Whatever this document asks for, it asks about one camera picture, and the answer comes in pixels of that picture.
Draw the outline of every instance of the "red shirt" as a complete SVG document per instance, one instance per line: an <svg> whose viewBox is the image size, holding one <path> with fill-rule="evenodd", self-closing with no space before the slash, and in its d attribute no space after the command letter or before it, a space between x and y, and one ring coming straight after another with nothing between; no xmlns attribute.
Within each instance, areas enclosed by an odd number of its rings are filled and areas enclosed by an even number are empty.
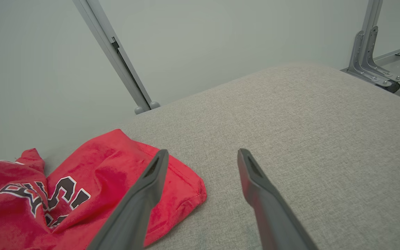
<svg viewBox="0 0 400 250"><path fill-rule="evenodd" d="M47 178L36 149L15 163L0 161L0 249L85 249L157 151L113 130L83 144ZM144 245L205 200L203 180L170 156Z"/></svg>

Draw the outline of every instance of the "metal post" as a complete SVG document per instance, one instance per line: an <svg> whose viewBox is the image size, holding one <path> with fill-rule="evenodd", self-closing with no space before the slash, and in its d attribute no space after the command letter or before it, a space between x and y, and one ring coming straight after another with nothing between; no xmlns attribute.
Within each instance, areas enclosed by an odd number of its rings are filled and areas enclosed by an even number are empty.
<svg viewBox="0 0 400 250"><path fill-rule="evenodd" d="M124 86L138 105L135 108L135 114L159 107L160 104L151 101L140 78L138 78L100 2L98 0L73 0L73 3L103 49L103 52L114 67Z"/></svg>
<svg viewBox="0 0 400 250"><path fill-rule="evenodd" d="M369 0L368 1L368 6L367 6L367 11L365 13L365 19L364 19L364 24L362 25L362 30L365 32L365 34L369 34L370 30L373 28L373 26L376 26L377 20L379 19L379 13L381 12L382 8L382 1L383 0ZM365 48L367 47L367 44L364 43L362 44L362 49L360 53L360 59L364 58L364 51Z"/></svg>

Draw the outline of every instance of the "white wall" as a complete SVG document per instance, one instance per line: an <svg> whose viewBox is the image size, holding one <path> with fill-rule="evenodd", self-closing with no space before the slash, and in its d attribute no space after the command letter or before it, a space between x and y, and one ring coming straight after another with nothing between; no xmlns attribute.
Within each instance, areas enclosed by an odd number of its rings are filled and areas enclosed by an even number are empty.
<svg viewBox="0 0 400 250"><path fill-rule="evenodd" d="M291 61L346 68L367 0L100 0L154 101Z"/></svg>
<svg viewBox="0 0 400 250"><path fill-rule="evenodd" d="M400 49L400 0L384 0L377 21L374 57Z"/></svg>
<svg viewBox="0 0 400 250"><path fill-rule="evenodd" d="M135 106L72 0L0 0L0 159L84 142Z"/></svg>

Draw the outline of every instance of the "metal bracket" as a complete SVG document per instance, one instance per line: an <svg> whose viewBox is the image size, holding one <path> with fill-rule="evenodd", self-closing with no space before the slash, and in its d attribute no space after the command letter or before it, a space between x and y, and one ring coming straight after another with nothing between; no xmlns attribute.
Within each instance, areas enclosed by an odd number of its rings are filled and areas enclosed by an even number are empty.
<svg viewBox="0 0 400 250"><path fill-rule="evenodd" d="M153 101L153 102L149 103L149 106L151 107L151 109L156 109L156 108L160 107L160 103ZM145 112L145 109L143 109L143 107L138 106L134 109L134 112L136 115L138 115L138 114Z"/></svg>
<svg viewBox="0 0 400 250"><path fill-rule="evenodd" d="M390 71L378 66L373 60L373 51L374 45L376 44L377 32L377 26L374 26L370 30L370 35L367 39L367 47L365 48L364 58L362 60L362 68L391 79L390 77L393 76L393 74Z"/></svg>
<svg viewBox="0 0 400 250"><path fill-rule="evenodd" d="M348 67L347 73L350 73L366 81L369 81L370 83L373 84L377 84L383 87L390 87L393 84L391 81L389 81L386 78L382 78L381 76L373 75L360 66L359 53L361 51L364 37L365 33L362 30L358 32L356 35L356 39L354 40L353 51L351 53L350 65Z"/></svg>

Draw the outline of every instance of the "fabric texture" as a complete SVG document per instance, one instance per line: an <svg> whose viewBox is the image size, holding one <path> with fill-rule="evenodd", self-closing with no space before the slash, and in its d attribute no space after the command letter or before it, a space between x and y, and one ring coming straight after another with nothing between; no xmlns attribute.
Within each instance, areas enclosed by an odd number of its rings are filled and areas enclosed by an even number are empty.
<svg viewBox="0 0 400 250"><path fill-rule="evenodd" d="M354 76L269 68L113 126L168 149L208 189L149 249L261 249L237 167L246 148L319 249L400 250L400 97Z"/></svg>
<svg viewBox="0 0 400 250"><path fill-rule="evenodd" d="M85 249L157 151L114 130L83 144L47 178L35 149L15 163L0 161L0 249ZM205 199L203 181L170 156L144 245Z"/></svg>

